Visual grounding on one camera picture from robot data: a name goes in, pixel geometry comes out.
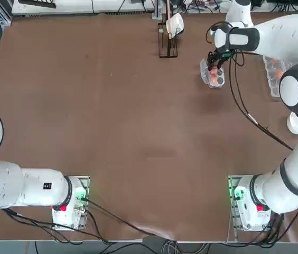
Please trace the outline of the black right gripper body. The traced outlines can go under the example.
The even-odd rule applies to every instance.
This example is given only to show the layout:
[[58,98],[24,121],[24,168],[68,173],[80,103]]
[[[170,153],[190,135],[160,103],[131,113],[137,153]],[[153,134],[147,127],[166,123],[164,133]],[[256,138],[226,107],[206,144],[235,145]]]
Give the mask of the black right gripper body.
[[227,59],[230,57],[230,52],[220,53],[218,51],[210,51],[207,56],[207,62],[217,62],[222,59]]

